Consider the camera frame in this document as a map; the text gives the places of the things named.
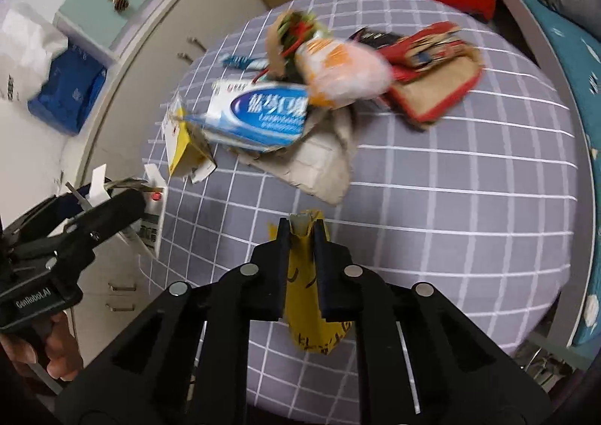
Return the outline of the person's left hand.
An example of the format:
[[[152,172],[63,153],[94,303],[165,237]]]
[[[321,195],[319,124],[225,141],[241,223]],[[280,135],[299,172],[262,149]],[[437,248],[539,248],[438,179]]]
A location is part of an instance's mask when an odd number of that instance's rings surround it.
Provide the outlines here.
[[[51,317],[52,328],[45,340],[45,352],[49,359],[48,374],[57,380],[73,381],[83,369],[83,358],[79,344],[69,329],[65,312]],[[38,362],[33,347],[17,336],[1,336],[1,345],[13,363],[15,370],[23,377],[34,377],[29,365]]]

